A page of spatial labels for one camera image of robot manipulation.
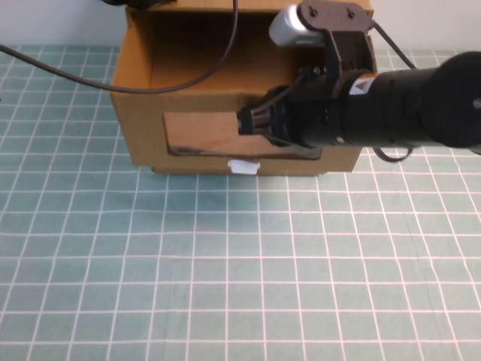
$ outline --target screw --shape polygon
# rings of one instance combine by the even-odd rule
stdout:
[[[313,8],[312,6],[309,7],[309,14],[312,16],[312,17],[316,17],[317,16],[317,10],[315,8]]]
[[[477,111],[480,111],[481,110],[481,98],[474,99],[473,106],[474,106],[474,109],[476,109]]]

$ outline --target cardboard panel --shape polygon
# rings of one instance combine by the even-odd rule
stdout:
[[[355,2],[366,11],[372,11],[369,0],[338,0],[340,2]],[[241,11],[278,11],[286,6],[300,2],[299,0],[239,0]],[[230,11],[232,0],[176,0],[167,5],[156,5],[151,11]]]

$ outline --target table surface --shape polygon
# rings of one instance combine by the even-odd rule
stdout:
[[[102,81],[118,54],[20,49]],[[107,93],[3,54],[0,90],[0,359],[479,359],[481,157],[158,175],[131,166]]]

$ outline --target black bracket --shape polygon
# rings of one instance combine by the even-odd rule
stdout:
[[[374,55],[367,35],[374,22],[360,5],[304,0],[298,6],[298,16],[307,29],[323,36],[326,77],[332,82],[334,94],[341,78],[342,62],[354,69],[374,72]]]

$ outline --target black wire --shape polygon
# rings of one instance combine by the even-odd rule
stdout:
[[[182,89],[189,88],[191,86],[197,85],[200,82],[208,79],[210,76],[212,76],[214,73],[216,73],[224,64],[225,60],[227,59],[228,55],[231,52],[232,45],[234,44],[235,36],[237,34],[237,22],[238,22],[238,17],[239,17],[239,5],[238,5],[238,0],[232,0],[232,29],[231,29],[231,36],[229,38],[227,47],[224,49],[224,52],[222,53],[221,57],[219,60],[217,60],[216,64],[212,68],[210,68],[208,71],[203,73],[200,77],[197,77],[194,80],[188,81],[186,83],[182,83],[179,85],[175,86],[169,86],[167,88],[160,88],[160,89],[135,89],[135,88],[128,88],[128,87],[122,87],[122,86],[113,86],[105,83],[98,83],[93,80],[88,80],[83,77],[78,77],[77,75],[69,74],[65,71],[62,71],[60,69],[54,68],[52,66],[49,66],[43,62],[39,62],[36,59],[33,59],[27,55],[21,54],[18,51],[15,51],[9,47],[6,47],[5,45],[0,44],[0,51],[3,53],[6,53],[10,56],[13,56],[14,58],[17,58],[18,60],[22,60],[23,62],[27,62],[30,65],[33,65],[36,68],[40,68],[42,70],[48,71],[51,74],[58,75],[59,77],[63,77],[68,80],[72,80],[76,83],[80,83],[83,85],[91,86],[92,88],[96,89],[102,89],[102,90],[107,90],[109,92],[115,92],[115,93],[128,93],[128,94],[164,94],[164,93],[172,93],[176,92]]]
[[[387,35],[384,29],[377,22],[373,20],[374,28],[379,32],[388,45],[394,50],[394,52],[401,58],[401,60],[410,68],[416,69],[416,66],[409,60],[409,58],[403,53],[399,46]]]
[[[374,28],[379,32],[379,34],[383,37],[383,39],[388,43],[388,45],[394,50],[394,52],[401,58],[401,60],[411,69],[416,69],[416,66],[409,60],[409,58],[402,52],[402,50],[399,48],[399,46],[391,39],[389,35],[384,31],[384,29],[379,25],[376,21],[373,20],[374,23]],[[399,157],[399,158],[392,158],[388,156],[386,153],[384,153],[384,150],[382,150],[379,147],[373,148],[374,153],[384,162],[388,163],[399,163],[407,158],[410,157],[410,155],[413,153],[414,149],[412,147],[408,147],[407,149],[407,154],[405,156]]]

